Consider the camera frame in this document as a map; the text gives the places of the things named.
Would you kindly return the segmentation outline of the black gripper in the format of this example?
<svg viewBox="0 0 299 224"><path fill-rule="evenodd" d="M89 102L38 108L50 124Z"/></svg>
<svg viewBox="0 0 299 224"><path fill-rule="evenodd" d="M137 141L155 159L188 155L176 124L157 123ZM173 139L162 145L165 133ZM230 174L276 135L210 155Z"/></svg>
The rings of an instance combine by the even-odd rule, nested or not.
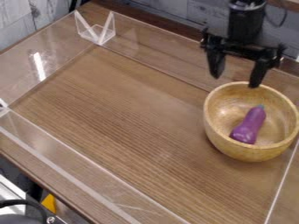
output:
<svg viewBox="0 0 299 224"><path fill-rule="evenodd" d="M269 18L268 0L229 0L226 33L220 35L205 27L201 47L208 53L210 74L216 79L224 74L229 54L257 62L249 80L250 88L258 88L268 70L280 66L286 46L264 33L265 20L276 28L281 28L286 21L286 16L278 24Z"/></svg>

